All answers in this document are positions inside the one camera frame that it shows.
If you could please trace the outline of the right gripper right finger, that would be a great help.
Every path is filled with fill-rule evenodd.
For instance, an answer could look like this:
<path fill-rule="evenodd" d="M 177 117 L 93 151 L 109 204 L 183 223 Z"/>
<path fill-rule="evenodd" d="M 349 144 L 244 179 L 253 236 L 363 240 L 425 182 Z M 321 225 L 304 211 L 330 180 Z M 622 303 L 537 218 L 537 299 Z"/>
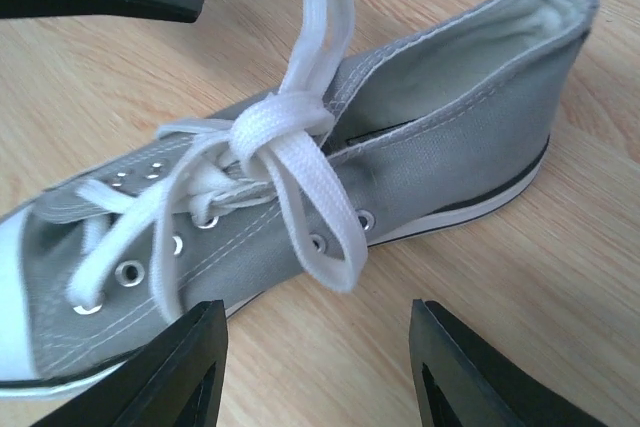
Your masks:
<path fill-rule="evenodd" d="M 598 426 L 436 301 L 412 304 L 409 351 L 424 426 Z"/>

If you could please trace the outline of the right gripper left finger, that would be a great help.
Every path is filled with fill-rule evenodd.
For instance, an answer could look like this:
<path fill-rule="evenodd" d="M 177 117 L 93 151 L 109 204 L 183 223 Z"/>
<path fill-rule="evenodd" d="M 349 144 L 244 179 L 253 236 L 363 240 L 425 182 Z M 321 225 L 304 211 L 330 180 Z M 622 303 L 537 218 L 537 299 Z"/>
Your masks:
<path fill-rule="evenodd" d="M 201 302 L 40 427 L 214 426 L 228 331 L 222 301 Z"/>

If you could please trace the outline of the grey sneaker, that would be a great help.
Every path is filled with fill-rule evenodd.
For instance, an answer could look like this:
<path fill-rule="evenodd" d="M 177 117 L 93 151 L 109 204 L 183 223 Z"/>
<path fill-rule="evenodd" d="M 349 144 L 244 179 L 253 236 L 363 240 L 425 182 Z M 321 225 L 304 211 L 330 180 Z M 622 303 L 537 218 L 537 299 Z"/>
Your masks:
<path fill-rule="evenodd" d="M 599 0 L 486 0 L 349 55 L 354 0 L 303 0 L 279 85 L 43 191 L 1 220 L 1 394 L 83 392 L 202 301 L 460 225 L 537 174 Z"/>

